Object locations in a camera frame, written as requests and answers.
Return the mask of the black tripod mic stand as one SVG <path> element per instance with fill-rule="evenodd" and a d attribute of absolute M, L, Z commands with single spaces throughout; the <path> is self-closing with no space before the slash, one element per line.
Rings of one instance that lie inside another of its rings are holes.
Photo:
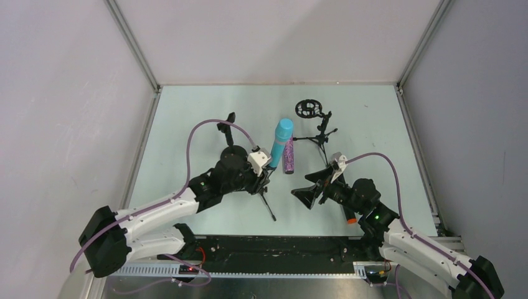
<path fill-rule="evenodd" d="M 263 173 L 271 173 L 271 175 L 272 175 L 273 172 L 275 171 L 275 169 L 276 168 L 272 168 L 270 166 L 266 166 L 266 167 L 263 168 L 262 174 Z M 272 209 L 271 209 L 271 207 L 270 207 L 270 205 L 269 205 L 269 203 L 268 203 L 268 201 L 267 201 L 267 199 L 265 197 L 265 193 L 259 194 L 259 195 L 260 195 L 261 199 L 263 200 L 263 203 L 264 203 L 265 207 L 267 208 L 268 212 L 270 213 L 272 220 L 274 222 L 276 222 L 277 221 L 276 216 L 274 215 L 274 213 L 273 213 L 273 211 L 272 211 Z"/>

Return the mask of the black microphone orange end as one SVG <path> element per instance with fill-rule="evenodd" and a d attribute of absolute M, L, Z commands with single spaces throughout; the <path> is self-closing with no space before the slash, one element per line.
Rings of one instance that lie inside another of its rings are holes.
<path fill-rule="evenodd" d="M 342 206 L 342 210 L 344 212 L 347 224 L 355 224 L 357 222 L 355 212 L 351 208 Z"/>

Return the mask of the blue toy microphone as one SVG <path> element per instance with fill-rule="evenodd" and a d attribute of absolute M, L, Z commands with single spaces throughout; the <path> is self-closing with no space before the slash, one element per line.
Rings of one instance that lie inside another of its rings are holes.
<path fill-rule="evenodd" d="M 282 118 L 276 128 L 274 135 L 274 142 L 271 147 L 271 161 L 268 164 L 270 168 L 276 168 L 280 162 L 281 157 L 287 142 L 290 140 L 293 134 L 294 124 L 289 118 Z"/>

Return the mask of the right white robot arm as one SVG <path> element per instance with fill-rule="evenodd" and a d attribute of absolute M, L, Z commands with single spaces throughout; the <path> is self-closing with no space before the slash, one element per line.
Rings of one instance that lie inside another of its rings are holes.
<path fill-rule="evenodd" d="M 330 199 L 360 215 L 357 221 L 364 235 L 364 250 L 372 259 L 382 258 L 422 277 L 439 292 L 452 298 L 502 298 L 504 287 L 492 262 L 483 256 L 472 259 L 441 245 L 402 224 L 401 216 L 381 202 L 372 179 L 360 178 L 353 185 L 328 167 L 307 174 L 311 187 L 291 194 L 308 209 L 316 201 Z"/>

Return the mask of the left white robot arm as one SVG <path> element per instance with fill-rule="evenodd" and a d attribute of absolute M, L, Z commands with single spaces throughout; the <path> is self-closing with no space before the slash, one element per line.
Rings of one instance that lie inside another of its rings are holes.
<path fill-rule="evenodd" d="M 79 237 L 79 244 L 96 278 L 107 277 L 130 260 L 176 254 L 194 241 L 191 230 L 178 218 L 219 204 L 226 194 L 251 195 L 266 189 L 274 168 L 257 174 L 247 161 L 228 158 L 192 178 L 183 190 L 133 209 L 97 209 Z"/>

